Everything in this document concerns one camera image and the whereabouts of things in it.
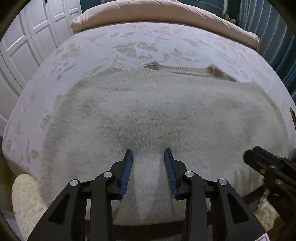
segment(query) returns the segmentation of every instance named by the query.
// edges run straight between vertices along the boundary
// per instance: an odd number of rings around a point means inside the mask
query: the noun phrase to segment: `bed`
[[[276,103],[296,147],[290,108],[295,104],[268,63],[239,42],[204,29],[166,22],[106,25],[77,33],[41,65],[21,93],[5,128],[3,153],[16,174],[37,176],[53,110],[82,75],[94,68],[139,68],[151,61],[175,67],[215,65],[240,82],[256,82]]]

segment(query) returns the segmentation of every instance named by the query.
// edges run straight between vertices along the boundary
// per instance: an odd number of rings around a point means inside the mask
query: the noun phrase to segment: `metal screw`
[[[104,177],[105,177],[105,178],[112,177],[112,175],[113,175],[112,172],[105,172],[105,173],[104,173]]]
[[[70,182],[70,185],[74,187],[74,186],[77,186],[78,183],[79,183],[78,180],[74,179]]]
[[[187,172],[185,172],[185,176],[186,176],[186,177],[193,177],[193,175],[194,175],[194,173],[191,172],[191,171],[187,171]]]
[[[261,174],[265,174],[265,173],[266,173],[266,169],[261,168],[261,169],[259,170],[259,173],[261,173]]]
[[[219,184],[225,186],[227,184],[227,181],[225,179],[220,179]]]
[[[279,185],[283,185],[284,184],[284,182],[282,181],[282,180],[280,180],[280,179],[276,179],[276,184],[279,184]]]

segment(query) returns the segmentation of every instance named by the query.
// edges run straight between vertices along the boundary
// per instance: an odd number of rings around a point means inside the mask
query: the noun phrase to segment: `floral pattern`
[[[48,57],[20,95],[3,138],[3,153],[17,174],[39,173],[42,143],[54,108],[80,77],[93,69],[139,68],[151,61],[176,67],[217,66],[240,82],[257,82],[280,109],[295,148],[290,107],[295,104],[268,63],[253,49],[199,28],[172,23],[122,23],[89,29]]]

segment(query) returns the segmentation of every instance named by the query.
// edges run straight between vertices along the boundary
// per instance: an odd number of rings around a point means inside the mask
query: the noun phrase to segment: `fluffy white rug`
[[[36,181],[29,174],[21,174],[15,179],[12,186],[12,205],[21,234],[27,240],[47,209]]]
[[[254,212],[256,218],[259,220],[266,231],[272,229],[275,220],[279,217],[278,212],[267,200],[268,194],[269,190],[266,189],[261,197],[257,210]]]

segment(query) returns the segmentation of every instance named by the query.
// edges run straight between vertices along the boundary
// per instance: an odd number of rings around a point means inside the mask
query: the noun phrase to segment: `door panel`
[[[2,58],[2,55],[0,54],[0,73],[2,74],[2,77],[5,79],[7,83],[11,85],[11,88],[15,90],[16,95],[19,96],[22,92],[22,88],[17,83],[15,78],[12,76],[11,72],[7,68],[4,59]]]
[[[81,14],[79,0],[65,0],[70,23]]]
[[[2,136],[17,99],[18,94],[15,93],[9,82],[7,82],[5,76],[0,71],[0,135]]]
[[[24,10],[5,33],[0,51],[11,74],[24,88],[42,62],[31,38]]]
[[[57,38],[59,43],[62,44],[73,35],[66,4],[61,0],[48,0],[47,3]]]
[[[38,53],[44,61],[59,46],[48,4],[41,0],[32,0],[25,7],[25,17]]]

